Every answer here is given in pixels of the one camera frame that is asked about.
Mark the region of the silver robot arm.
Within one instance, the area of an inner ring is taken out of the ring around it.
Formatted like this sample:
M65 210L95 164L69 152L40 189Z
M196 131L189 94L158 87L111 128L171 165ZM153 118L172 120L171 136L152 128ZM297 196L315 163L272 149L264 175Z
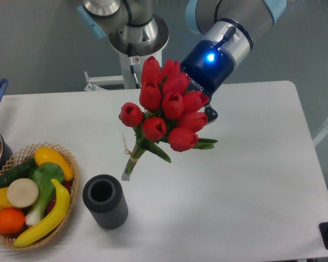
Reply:
M285 8L286 1L189 1L186 24L203 35L180 66L190 77L189 89L211 97ZM153 2L83 1L77 11L95 37L109 38L122 70L120 76L87 78L86 89L140 88L144 61L150 56L160 61L169 40L168 26L154 14Z

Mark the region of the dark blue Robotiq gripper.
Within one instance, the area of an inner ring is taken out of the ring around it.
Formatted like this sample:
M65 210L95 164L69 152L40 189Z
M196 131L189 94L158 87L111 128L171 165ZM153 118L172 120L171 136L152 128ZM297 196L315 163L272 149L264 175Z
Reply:
M190 77L189 90L202 91L211 101L213 94L234 70L234 62L224 50L216 49L210 40L200 41L180 63L182 72ZM218 118L211 106L204 107L207 123Z

